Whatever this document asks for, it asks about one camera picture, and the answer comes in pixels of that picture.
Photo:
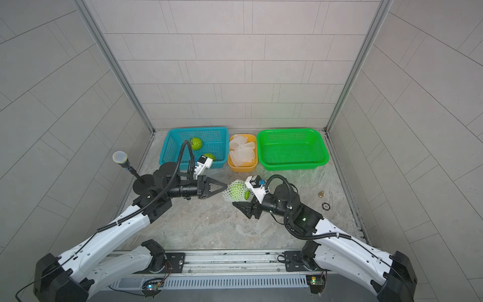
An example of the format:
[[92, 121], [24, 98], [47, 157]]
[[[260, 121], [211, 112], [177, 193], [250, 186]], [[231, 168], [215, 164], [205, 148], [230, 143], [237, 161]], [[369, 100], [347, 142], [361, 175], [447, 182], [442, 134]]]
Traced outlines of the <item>white foam net sleeve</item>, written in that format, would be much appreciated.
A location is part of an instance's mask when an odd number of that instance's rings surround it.
[[250, 191], [242, 180], [232, 182], [223, 192], [223, 199], [228, 202], [244, 202], [250, 198]]

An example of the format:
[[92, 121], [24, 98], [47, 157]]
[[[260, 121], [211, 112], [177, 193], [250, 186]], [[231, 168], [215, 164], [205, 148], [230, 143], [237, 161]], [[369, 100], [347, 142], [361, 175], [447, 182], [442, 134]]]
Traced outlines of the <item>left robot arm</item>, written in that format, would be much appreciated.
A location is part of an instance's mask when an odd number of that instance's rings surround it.
[[124, 241], [160, 218], [172, 199], [200, 200], [223, 192], [227, 184], [204, 174], [210, 158], [195, 159], [189, 141], [184, 141], [176, 162], [162, 164], [155, 172], [137, 176], [132, 205], [111, 223], [96, 230], [87, 240], [55, 256], [51, 253], [36, 263], [30, 283], [39, 301], [87, 301], [99, 290], [127, 275], [168, 269], [165, 249], [155, 240], [119, 257], [106, 257]]

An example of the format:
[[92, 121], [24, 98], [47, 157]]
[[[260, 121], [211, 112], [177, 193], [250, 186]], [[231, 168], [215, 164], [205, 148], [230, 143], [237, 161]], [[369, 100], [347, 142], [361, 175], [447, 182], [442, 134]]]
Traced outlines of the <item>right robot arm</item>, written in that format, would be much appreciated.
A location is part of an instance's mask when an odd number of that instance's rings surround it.
[[258, 219], [263, 212], [281, 216], [285, 229], [305, 241], [299, 259], [305, 268], [342, 275], [368, 289], [378, 301], [414, 300], [418, 280], [408, 256], [399, 251], [390, 254], [338, 228], [303, 204], [298, 189], [285, 177], [250, 176], [234, 181], [223, 194], [247, 218]]

